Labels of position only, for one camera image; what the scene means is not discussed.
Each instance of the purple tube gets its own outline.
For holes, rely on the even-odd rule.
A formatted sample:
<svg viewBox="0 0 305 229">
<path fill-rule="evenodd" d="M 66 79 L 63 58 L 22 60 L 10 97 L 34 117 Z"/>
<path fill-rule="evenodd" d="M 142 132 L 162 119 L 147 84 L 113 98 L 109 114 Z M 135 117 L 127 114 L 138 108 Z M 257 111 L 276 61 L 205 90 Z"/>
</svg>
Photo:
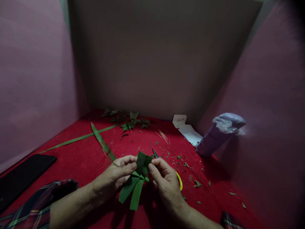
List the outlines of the purple tube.
<svg viewBox="0 0 305 229">
<path fill-rule="evenodd" d="M 211 156 L 224 142 L 235 134 L 243 134 L 239 129 L 246 124 L 237 114 L 223 113 L 213 119 L 214 125 L 196 145 L 197 152 L 202 156 Z"/>
</svg>

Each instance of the black phone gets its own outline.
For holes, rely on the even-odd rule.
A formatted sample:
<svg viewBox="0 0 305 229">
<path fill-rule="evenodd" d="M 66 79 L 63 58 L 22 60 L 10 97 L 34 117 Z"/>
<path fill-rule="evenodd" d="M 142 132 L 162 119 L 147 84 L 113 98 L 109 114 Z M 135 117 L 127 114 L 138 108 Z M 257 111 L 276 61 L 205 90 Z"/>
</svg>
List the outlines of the black phone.
<svg viewBox="0 0 305 229">
<path fill-rule="evenodd" d="M 55 161 L 56 157 L 36 154 L 0 178 L 0 214 L 2 214 Z"/>
</svg>

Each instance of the plaid fabric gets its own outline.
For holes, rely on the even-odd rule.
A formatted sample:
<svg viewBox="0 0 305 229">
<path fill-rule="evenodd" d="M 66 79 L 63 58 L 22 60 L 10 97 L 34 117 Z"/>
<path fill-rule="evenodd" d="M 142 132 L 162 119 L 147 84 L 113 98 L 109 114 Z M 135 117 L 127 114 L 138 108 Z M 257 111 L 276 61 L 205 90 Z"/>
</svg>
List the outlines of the plaid fabric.
<svg viewBox="0 0 305 229">
<path fill-rule="evenodd" d="M 0 219 L 0 229 L 49 228 L 50 205 L 78 189 L 73 180 L 54 181 L 43 186 L 15 213 Z"/>
<path fill-rule="evenodd" d="M 225 229 L 246 229 L 238 219 L 227 212 L 222 212 L 220 224 Z"/>
</svg>

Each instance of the right hand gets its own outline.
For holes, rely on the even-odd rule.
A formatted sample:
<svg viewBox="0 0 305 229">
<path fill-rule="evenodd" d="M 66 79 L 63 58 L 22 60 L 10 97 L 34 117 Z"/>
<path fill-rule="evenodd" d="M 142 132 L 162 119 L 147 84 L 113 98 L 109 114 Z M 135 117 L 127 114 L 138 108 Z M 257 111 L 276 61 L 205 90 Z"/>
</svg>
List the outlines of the right hand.
<svg viewBox="0 0 305 229">
<path fill-rule="evenodd" d="M 187 217 L 190 209 L 180 192 L 176 171 L 162 158 L 152 160 L 148 171 L 169 214 L 174 218 Z"/>
</svg>

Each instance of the scissors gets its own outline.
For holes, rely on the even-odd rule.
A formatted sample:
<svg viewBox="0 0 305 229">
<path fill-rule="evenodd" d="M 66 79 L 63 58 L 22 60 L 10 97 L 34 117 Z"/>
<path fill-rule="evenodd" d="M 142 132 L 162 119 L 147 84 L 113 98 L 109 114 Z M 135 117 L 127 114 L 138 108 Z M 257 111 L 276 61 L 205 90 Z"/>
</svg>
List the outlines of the scissors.
<svg viewBox="0 0 305 229">
<path fill-rule="evenodd" d="M 155 151 L 154 149 L 152 149 L 152 151 L 153 151 L 153 154 L 155 155 L 155 157 L 158 158 L 159 156 L 158 156 L 158 154 L 156 153 L 156 151 Z M 182 191 L 182 188 L 183 188 L 182 180 L 181 180 L 179 174 L 177 173 L 177 171 L 176 171 L 176 174 L 177 174 L 177 177 L 178 177 L 178 180 L 179 180 L 179 184 L 180 184 L 180 191 Z"/>
</svg>

